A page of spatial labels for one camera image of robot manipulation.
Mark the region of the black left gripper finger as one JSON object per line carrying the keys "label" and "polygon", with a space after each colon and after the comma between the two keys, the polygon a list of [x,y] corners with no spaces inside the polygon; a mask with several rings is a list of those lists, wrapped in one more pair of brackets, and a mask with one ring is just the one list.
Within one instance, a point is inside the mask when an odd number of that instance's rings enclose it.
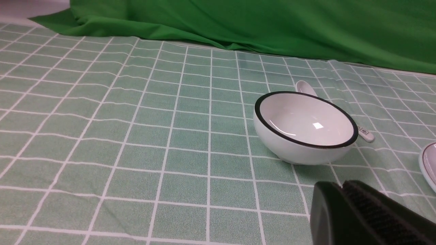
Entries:
{"label": "black left gripper finger", "polygon": [[434,245],[429,219],[359,180],[314,185],[310,210],[314,245]]}

